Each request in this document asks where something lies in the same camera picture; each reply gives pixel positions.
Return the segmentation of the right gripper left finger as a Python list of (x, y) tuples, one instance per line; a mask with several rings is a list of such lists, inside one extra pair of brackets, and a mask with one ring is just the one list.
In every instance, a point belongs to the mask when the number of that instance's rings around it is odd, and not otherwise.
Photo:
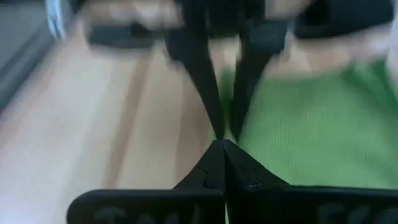
[(224, 148), (213, 141), (172, 189), (97, 189), (69, 205), (67, 224), (224, 224)]

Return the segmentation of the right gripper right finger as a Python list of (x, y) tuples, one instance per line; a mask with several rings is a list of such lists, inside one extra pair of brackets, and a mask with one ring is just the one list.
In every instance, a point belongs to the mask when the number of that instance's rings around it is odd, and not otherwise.
[(398, 190), (291, 185), (224, 141), (229, 224), (398, 224)]

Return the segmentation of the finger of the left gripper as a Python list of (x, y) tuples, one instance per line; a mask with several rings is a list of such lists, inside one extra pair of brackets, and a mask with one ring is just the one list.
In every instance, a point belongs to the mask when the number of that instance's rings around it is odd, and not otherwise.
[(216, 138), (223, 139), (223, 109), (208, 41), (186, 30), (170, 30), (166, 35), (166, 48), (172, 61), (181, 63), (189, 74), (205, 106)]
[(231, 102), (231, 133), (236, 140), (242, 133), (256, 85), (270, 59), (283, 51), (285, 36), (285, 32), (250, 32), (241, 39), (241, 59), (236, 65)]

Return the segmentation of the green microfiber towel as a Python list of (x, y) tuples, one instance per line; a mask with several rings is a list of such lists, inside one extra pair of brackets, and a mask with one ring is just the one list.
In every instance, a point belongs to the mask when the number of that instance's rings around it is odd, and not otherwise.
[(262, 78), (236, 142), (292, 185), (398, 189), (398, 91), (386, 60)]

